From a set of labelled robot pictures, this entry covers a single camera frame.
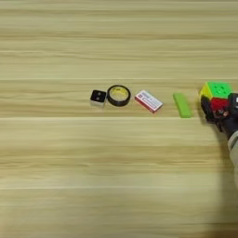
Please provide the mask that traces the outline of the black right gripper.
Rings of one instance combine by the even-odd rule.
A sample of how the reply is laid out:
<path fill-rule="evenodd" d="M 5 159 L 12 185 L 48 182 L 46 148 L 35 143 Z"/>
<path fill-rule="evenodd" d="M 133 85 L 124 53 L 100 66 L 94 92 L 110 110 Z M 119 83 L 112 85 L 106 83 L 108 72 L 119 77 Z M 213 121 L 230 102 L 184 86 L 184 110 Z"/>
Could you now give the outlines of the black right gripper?
<path fill-rule="evenodd" d="M 238 131 L 238 111 L 225 107 L 221 110 L 212 111 L 210 100 L 206 96 L 201 97 L 201 107 L 205 113 L 205 119 L 208 123 L 214 122 L 220 132 L 223 132 L 229 139 L 232 134 Z"/>

